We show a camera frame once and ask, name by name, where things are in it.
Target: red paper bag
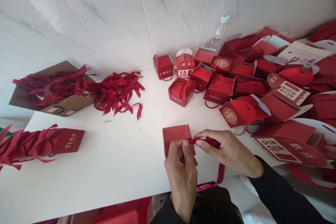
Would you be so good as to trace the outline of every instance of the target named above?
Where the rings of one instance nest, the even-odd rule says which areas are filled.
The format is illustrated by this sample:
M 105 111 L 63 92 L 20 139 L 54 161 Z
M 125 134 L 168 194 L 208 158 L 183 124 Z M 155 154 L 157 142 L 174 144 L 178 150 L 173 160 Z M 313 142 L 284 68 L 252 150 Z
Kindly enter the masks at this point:
M 170 142 L 180 141 L 183 139 L 187 139 L 189 142 L 191 139 L 191 133 L 190 133 L 190 128 L 188 124 L 163 128 L 162 133 L 163 133 L 163 144 L 164 144 L 164 149 L 165 149 L 164 156 L 166 158 L 168 157 Z M 195 156 L 196 153 L 195 153 L 194 145 L 190 145 L 190 148 L 191 148 L 192 154 Z

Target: right hand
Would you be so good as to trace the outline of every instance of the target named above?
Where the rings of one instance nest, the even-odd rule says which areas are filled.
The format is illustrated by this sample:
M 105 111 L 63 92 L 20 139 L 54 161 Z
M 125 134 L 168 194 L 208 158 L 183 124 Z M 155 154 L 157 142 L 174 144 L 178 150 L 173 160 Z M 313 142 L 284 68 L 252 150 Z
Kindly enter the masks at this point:
M 220 142 L 219 149 L 212 147 L 201 139 L 196 141 L 196 145 L 215 157 L 223 165 L 227 165 L 251 178 L 258 178 L 264 174 L 262 163 L 238 140 L 232 131 L 206 129 L 195 136 L 195 138 L 200 137 L 210 137 Z

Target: person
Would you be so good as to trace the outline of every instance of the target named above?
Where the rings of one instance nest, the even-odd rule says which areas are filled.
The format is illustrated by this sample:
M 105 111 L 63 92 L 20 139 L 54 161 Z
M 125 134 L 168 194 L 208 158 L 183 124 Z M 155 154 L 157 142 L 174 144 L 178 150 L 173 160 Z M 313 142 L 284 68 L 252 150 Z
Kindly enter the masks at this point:
M 203 140 L 197 140 L 196 145 L 220 163 L 245 174 L 277 224 L 331 223 L 262 158 L 254 156 L 231 131 L 206 129 L 195 136 L 202 137 L 217 140 L 220 148 Z M 196 195 L 197 165 L 187 140 L 170 143 L 164 166 L 171 194 L 161 202 L 162 207 L 150 224 L 243 223 L 225 188 L 216 186 Z

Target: red string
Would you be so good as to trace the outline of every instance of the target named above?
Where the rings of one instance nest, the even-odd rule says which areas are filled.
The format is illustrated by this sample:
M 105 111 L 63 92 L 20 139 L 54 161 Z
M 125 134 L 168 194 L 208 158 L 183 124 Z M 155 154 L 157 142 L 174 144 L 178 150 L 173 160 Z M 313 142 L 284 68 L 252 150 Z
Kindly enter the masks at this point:
M 82 91 L 84 91 L 84 82 L 86 81 L 84 74 L 88 70 L 90 68 L 83 65 L 76 72 L 60 71 L 49 76 L 31 74 L 21 80 L 14 79 L 13 83 L 30 91 L 27 96 L 20 96 L 21 98 L 30 100 L 34 107 L 46 108 L 71 95 L 85 96 Z
M 111 109 L 114 111 L 114 115 L 118 112 L 124 113 L 130 111 L 133 114 L 133 106 L 139 104 L 138 113 L 136 115 L 139 120 L 142 112 L 141 103 L 135 103 L 129 105 L 128 101 L 132 97 L 133 90 L 141 97 L 140 90 L 145 88 L 138 82 L 138 76 L 140 72 L 132 73 L 113 73 L 106 77 L 100 83 L 92 83 L 86 81 L 84 89 L 96 92 L 96 98 L 93 102 L 94 107 L 100 111 L 103 111 L 103 115 L 110 113 Z

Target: white table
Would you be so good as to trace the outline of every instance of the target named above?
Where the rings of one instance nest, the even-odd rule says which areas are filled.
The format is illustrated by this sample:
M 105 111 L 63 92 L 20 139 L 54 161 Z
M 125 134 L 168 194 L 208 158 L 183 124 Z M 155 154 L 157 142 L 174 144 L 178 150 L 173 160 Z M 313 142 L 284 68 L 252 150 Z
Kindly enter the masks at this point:
M 21 171 L 5 166 L 0 172 L 1 223 L 34 223 L 114 205 L 170 191 L 163 166 L 162 128 L 189 124 L 192 135 L 206 128 L 230 129 L 218 108 L 204 105 L 203 94 L 194 94 L 185 108 L 169 100 L 171 81 L 159 81 L 154 70 L 142 73 L 146 90 L 135 93 L 140 101 L 137 121 L 129 112 L 102 116 L 93 105 L 68 118 L 35 112 L 27 131 L 59 127 L 85 130 L 78 152 L 56 155 L 57 160 L 23 163 Z M 270 166 L 282 163 L 264 152 L 248 133 L 240 141 Z M 217 160 L 197 146 L 198 183 L 217 179 Z M 225 177 L 238 174 L 229 168 Z

